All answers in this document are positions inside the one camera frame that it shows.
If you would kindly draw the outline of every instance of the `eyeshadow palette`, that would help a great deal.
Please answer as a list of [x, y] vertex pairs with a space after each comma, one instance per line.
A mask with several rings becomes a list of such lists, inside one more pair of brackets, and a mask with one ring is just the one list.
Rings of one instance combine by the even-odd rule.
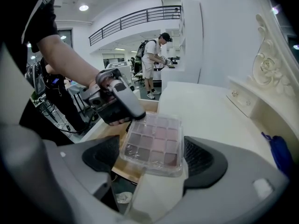
[[132, 122], [120, 155], [139, 166], [171, 173], [181, 169], [183, 145], [178, 118], [147, 113]]

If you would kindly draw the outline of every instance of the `drawer knob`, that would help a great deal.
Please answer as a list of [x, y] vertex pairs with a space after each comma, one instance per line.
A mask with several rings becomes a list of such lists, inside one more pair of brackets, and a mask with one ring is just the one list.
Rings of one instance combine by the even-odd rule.
[[233, 92], [232, 92], [232, 96], [233, 96], [233, 97], [236, 97], [236, 96], [238, 96], [238, 95], [239, 95], [239, 93], [238, 93], [237, 91], [233, 91]]

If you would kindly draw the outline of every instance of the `black sleeve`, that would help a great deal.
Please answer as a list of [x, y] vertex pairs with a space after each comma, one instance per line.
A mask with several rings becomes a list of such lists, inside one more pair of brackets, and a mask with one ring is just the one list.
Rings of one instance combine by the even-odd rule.
[[43, 9], [39, 8], [32, 17], [25, 34], [25, 40], [31, 43], [32, 52], [38, 52], [37, 43], [49, 36], [57, 35], [55, 23], [54, 0], [51, 0]]

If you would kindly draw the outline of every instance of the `railing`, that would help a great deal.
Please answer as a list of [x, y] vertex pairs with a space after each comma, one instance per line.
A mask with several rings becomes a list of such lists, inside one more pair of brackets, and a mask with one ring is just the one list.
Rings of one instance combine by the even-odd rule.
[[181, 16], [181, 6], [161, 6], [151, 7], [144, 10], [140, 10], [128, 15], [125, 15], [119, 19], [102, 27], [89, 37], [90, 46], [94, 45], [98, 41], [104, 39], [107, 36], [112, 35], [115, 32], [135, 26], [141, 23], [167, 20], [167, 19], [179, 19]]

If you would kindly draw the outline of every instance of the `white t-shirt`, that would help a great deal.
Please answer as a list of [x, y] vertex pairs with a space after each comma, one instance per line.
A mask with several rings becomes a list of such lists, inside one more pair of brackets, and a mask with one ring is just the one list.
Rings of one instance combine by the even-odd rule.
[[158, 55], [160, 51], [160, 45], [158, 39], [155, 39], [157, 43], [154, 41], [149, 41], [144, 48], [144, 55], [142, 57], [142, 63], [144, 64], [146, 69], [154, 66], [154, 61], [150, 60], [149, 53], [154, 55]]

